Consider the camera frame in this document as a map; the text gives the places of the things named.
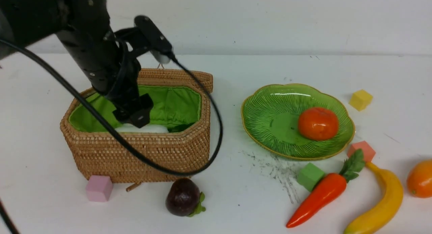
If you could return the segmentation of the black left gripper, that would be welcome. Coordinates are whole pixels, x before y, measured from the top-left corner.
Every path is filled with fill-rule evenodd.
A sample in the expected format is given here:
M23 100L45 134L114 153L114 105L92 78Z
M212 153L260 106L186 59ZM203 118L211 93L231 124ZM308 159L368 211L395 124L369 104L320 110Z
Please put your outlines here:
M114 75L107 78L112 85L102 95L114 106L114 117L122 124L131 124L142 128L150 123L150 111L153 109L153 100L149 94L139 94L138 75L141 65L137 55L128 51L127 42L132 42L142 54L149 51L148 43L138 28L124 28L107 37L108 41L118 44L114 65L119 68Z

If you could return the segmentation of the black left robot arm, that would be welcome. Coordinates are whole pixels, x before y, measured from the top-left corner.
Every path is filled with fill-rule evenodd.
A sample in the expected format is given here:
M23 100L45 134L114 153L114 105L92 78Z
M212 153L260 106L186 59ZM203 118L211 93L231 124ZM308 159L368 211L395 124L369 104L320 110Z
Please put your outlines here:
M142 128L150 122L153 101L140 95L136 57L157 37L148 18L114 32L107 0L1 0L1 38L26 48L55 34L91 82L114 106L122 124Z

